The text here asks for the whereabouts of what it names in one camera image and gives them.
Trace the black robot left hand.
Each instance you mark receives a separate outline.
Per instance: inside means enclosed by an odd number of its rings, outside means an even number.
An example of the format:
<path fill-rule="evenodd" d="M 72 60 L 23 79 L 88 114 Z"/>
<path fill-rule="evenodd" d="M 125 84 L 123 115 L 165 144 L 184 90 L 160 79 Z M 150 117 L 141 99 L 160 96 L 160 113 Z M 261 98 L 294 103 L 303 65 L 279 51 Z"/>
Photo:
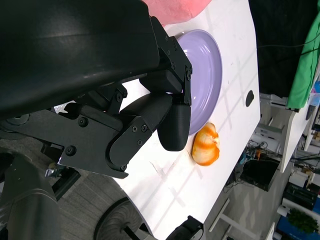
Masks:
<path fill-rule="evenodd" d="M 141 0 L 3 0 L 0 129 L 119 179 L 157 133 L 184 149 L 192 65 Z"/>

